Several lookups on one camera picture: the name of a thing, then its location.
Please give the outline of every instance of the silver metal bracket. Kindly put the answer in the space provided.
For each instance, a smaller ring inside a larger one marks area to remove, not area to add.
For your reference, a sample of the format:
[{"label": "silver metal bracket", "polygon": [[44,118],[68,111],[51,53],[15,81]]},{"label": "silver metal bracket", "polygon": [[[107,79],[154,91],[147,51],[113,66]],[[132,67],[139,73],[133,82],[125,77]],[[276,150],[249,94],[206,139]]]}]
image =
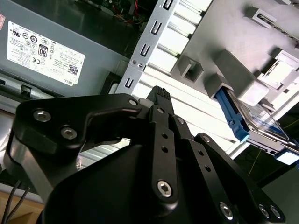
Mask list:
[{"label": "silver metal bracket", "polygon": [[132,94],[179,0],[158,0],[116,93]]}]

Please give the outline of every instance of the blue plastic latch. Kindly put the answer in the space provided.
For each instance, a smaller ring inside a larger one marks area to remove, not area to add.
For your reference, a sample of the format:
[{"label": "blue plastic latch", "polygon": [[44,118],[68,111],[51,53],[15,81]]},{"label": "blue plastic latch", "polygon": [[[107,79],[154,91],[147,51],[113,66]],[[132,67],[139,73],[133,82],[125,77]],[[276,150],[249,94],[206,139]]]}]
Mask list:
[{"label": "blue plastic latch", "polygon": [[241,142],[245,142],[249,138],[249,133],[244,129],[241,124],[243,117],[240,113],[235,113],[231,103],[225,95],[225,89],[220,89],[215,98],[218,100],[221,109],[224,112],[225,118],[228,122],[229,127],[233,130],[234,136]]}]

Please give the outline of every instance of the screw hole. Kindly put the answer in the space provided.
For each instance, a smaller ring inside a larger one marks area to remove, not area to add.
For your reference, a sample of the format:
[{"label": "screw hole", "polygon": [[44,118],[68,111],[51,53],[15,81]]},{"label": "screw hole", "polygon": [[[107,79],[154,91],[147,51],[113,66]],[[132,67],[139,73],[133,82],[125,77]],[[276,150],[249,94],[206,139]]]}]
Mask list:
[{"label": "screw hole", "polygon": [[160,113],[165,113],[165,111],[162,108],[157,109]]},{"label": "screw hole", "polygon": [[47,122],[51,119],[51,115],[46,111],[35,111],[33,117],[37,121]]},{"label": "screw hole", "polygon": [[65,133],[66,135],[72,135],[72,134],[73,134],[73,132],[72,132],[72,131],[69,131],[69,130],[65,131],[64,133]]},{"label": "screw hole", "polygon": [[211,172],[211,169],[208,166],[205,166],[207,172]]},{"label": "screw hole", "polygon": [[168,153],[168,149],[166,147],[163,146],[161,149],[163,152]]},{"label": "screw hole", "polygon": [[131,105],[133,105],[133,106],[136,106],[136,105],[137,105],[137,102],[136,102],[135,100],[132,100],[132,99],[129,100],[129,103],[130,103]]},{"label": "screw hole", "polygon": [[210,142],[210,139],[209,139],[208,137],[206,137],[206,136],[203,136],[203,139],[204,139],[207,143]]}]

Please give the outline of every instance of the metal frame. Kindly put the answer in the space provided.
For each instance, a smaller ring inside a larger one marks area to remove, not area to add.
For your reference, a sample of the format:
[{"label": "metal frame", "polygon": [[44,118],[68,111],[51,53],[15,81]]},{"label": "metal frame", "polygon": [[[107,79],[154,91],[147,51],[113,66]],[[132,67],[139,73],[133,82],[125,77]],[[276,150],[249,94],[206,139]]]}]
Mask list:
[{"label": "metal frame", "polygon": [[38,89],[35,86],[16,80],[15,78],[6,76],[1,72],[0,72],[0,80],[4,83],[4,84],[0,84],[0,86],[3,86],[4,88],[13,91],[16,94],[21,94],[32,99],[54,98],[54,96],[42,92],[41,89]]},{"label": "metal frame", "polygon": [[180,0],[158,0],[116,93],[132,94]]}]

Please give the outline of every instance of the hard drive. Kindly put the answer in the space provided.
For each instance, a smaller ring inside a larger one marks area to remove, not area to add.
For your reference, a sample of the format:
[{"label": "hard drive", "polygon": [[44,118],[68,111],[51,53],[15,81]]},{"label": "hard drive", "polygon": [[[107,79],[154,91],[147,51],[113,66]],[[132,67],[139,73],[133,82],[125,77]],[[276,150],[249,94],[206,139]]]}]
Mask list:
[{"label": "hard drive", "polygon": [[241,142],[248,142],[285,164],[299,159],[297,142],[290,139],[271,113],[261,105],[247,105],[225,88],[215,95],[230,128]]}]

